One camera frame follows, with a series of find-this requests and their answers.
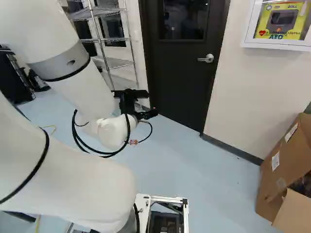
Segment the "metal shelving unit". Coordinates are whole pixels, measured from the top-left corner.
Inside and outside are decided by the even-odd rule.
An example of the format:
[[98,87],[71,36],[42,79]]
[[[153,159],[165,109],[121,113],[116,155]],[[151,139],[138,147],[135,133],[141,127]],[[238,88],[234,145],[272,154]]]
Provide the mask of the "metal shelving unit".
[[[68,0],[68,1],[84,2],[86,0]],[[88,2],[88,7],[85,7],[84,9],[82,9],[80,11],[69,14],[69,19],[71,19],[72,21],[81,21],[81,20],[90,20],[90,19],[93,20],[97,38],[81,39],[81,42],[82,43],[99,43],[102,55],[93,57],[92,59],[93,59],[94,63],[97,65],[97,67],[101,67],[107,71],[113,90],[115,88],[114,88],[114,84],[113,84],[112,75],[110,73],[110,70],[120,68],[120,67],[129,66],[129,65],[133,65],[133,67],[134,67],[135,78],[136,78],[136,86],[138,89],[136,64],[135,64],[135,60],[134,60],[132,39],[131,39],[130,27],[129,27],[129,23],[128,23],[128,16],[127,16],[127,9],[126,9],[125,0],[124,0],[124,8],[93,6],[91,3],[91,0],[87,0],[87,2]],[[108,17],[108,16],[120,14],[121,12],[125,13],[125,20],[126,20],[126,25],[127,25],[127,29],[128,29],[128,37],[125,37],[125,38],[101,38],[100,33],[99,33],[100,26],[98,25],[95,17]],[[106,57],[105,52],[104,52],[103,43],[104,42],[115,42],[115,41],[129,41],[131,53],[132,53],[132,59],[133,59],[132,61]]]
[[[101,16],[101,17],[107,17],[107,16],[113,16],[120,14],[120,12],[126,12],[124,8],[112,8],[112,7],[103,7],[103,6],[94,6],[93,9],[93,15],[94,16]],[[71,13],[69,15],[69,19],[73,21],[80,21],[80,20],[89,20],[92,19],[91,10],[89,7],[86,7],[80,11]]]
[[[101,41],[102,42],[115,42],[115,41],[127,41],[129,40],[129,38],[125,37],[125,38],[102,38]],[[82,43],[98,43],[98,39],[97,38],[92,38],[92,39],[80,39],[80,41]]]
[[[92,57],[93,62],[97,67],[106,69],[104,58],[101,56],[95,56]],[[112,58],[112,57],[106,57],[107,63],[110,69],[117,69],[121,67],[130,66],[133,64],[133,61],[118,59],[118,58]]]

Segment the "door frame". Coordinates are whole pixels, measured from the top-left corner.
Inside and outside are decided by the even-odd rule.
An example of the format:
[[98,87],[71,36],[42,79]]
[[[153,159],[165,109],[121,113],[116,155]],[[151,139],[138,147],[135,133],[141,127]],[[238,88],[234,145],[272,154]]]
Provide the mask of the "door frame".
[[[149,93],[150,93],[150,97],[149,97],[150,108],[153,108],[154,107],[153,96],[154,96],[154,94],[156,94],[156,91],[155,91],[156,78],[154,77],[154,75],[153,75],[154,72],[152,71],[152,65],[151,64],[153,63],[152,62],[153,57],[151,56],[151,43],[150,43],[151,40],[149,38],[148,25],[146,25],[146,23],[147,23],[147,4],[146,4],[146,2],[147,1],[149,1],[149,0],[138,0],[138,6],[139,6],[141,33],[142,33],[142,41],[143,41],[145,64],[146,64],[147,83],[148,83],[148,89],[149,89]],[[215,57],[214,62],[216,63],[216,69],[215,70],[217,70],[220,51],[221,51],[223,38],[224,38],[224,34],[225,34],[225,26],[227,23],[230,1],[231,0],[225,0],[224,6],[223,6],[224,11],[221,15],[221,26],[220,26],[220,29],[218,31],[218,35],[217,35],[217,39],[216,39],[216,41],[217,41],[216,48],[217,49],[214,53],[214,57]],[[204,117],[203,119],[200,119],[201,121],[204,122],[204,125],[205,125],[208,107],[209,107],[211,94],[212,94],[212,90],[213,90],[215,74],[213,75],[211,82],[210,82],[210,86],[208,87],[208,90],[207,90],[207,96],[209,98],[208,98],[206,105],[205,105],[206,114],[203,116]]]

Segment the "yellow cable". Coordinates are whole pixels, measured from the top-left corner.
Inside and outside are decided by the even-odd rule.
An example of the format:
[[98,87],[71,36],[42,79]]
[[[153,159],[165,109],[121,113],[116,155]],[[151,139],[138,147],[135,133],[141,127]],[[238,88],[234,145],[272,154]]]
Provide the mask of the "yellow cable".
[[41,215],[39,215],[37,219],[36,226],[35,226],[35,233],[39,233],[40,220],[41,220]]
[[48,125],[48,126],[44,126],[44,127],[42,127],[42,128],[49,128],[49,127],[54,127],[54,129],[53,129],[53,131],[52,131],[52,133],[51,133],[51,135],[53,135],[53,133],[55,133],[57,127],[56,127],[55,125]]

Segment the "orange cable tag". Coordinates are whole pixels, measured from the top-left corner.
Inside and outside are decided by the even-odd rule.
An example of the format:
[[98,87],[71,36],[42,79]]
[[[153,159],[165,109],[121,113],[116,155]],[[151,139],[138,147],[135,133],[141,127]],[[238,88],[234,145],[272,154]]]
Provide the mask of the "orange cable tag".
[[138,140],[137,139],[135,139],[135,140],[133,140],[133,139],[131,139],[130,140],[130,142],[129,142],[129,144],[132,146],[132,145],[137,145],[138,144]]

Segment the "white wall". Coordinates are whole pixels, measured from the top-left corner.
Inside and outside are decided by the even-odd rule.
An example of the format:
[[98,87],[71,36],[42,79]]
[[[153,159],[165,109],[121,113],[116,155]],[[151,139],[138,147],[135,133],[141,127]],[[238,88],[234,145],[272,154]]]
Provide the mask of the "white wall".
[[248,7],[231,0],[204,133],[265,158],[311,101],[311,54],[241,48]]

